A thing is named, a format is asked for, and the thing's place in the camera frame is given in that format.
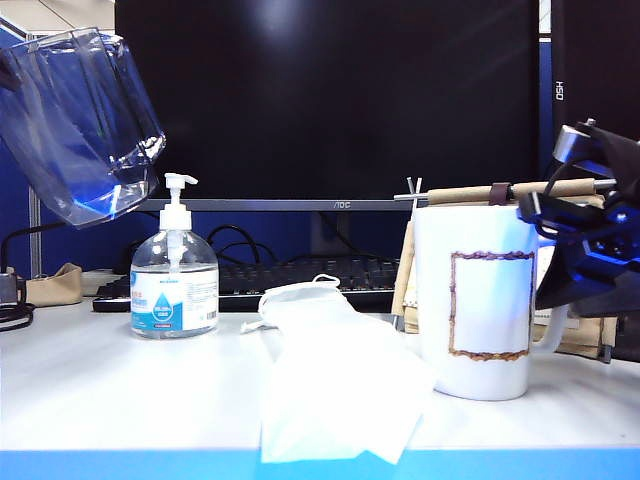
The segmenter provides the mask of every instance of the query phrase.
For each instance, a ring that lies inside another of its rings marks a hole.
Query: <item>pump dispenser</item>
[[[165,178],[171,202],[160,211],[160,232],[131,264],[131,328],[148,338],[198,335],[218,321],[218,261],[191,231],[191,212],[180,203],[186,184],[198,181],[178,173]]]

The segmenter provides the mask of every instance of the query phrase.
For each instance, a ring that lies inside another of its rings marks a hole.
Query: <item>monitor screen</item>
[[[116,3],[167,135],[158,173],[198,178],[185,195],[214,210],[535,179],[537,25],[529,0]]]

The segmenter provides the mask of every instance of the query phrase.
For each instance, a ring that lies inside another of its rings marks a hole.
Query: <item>bottle label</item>
[[[131,326],[196,330],[218,323],[218,270],[131,272]]]

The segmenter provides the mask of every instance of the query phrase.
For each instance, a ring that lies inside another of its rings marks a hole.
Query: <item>black keyboard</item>
[[[220,311],[255,312],[265,290],[310,282],[320,273],[337,277],[340,290],[361,312],[390,312],[398,263],[366,257],[310,258],[264,265],[220,265]],[[98,297],[129,297],[129,276],[98,288]]]

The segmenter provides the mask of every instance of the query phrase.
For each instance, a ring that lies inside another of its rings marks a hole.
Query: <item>white desk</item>
[[[89,302],[36,310],[0,334],[5,450],[258,449],[259,398],[277,331],[138,338],[128,314]],[[414,343],[415,336],[406,336]],[[402,408],[402,399],[389,408]],[[410,449],[640,445],[640,364],[535,357],[528,393],[506,402],[434,394]]]

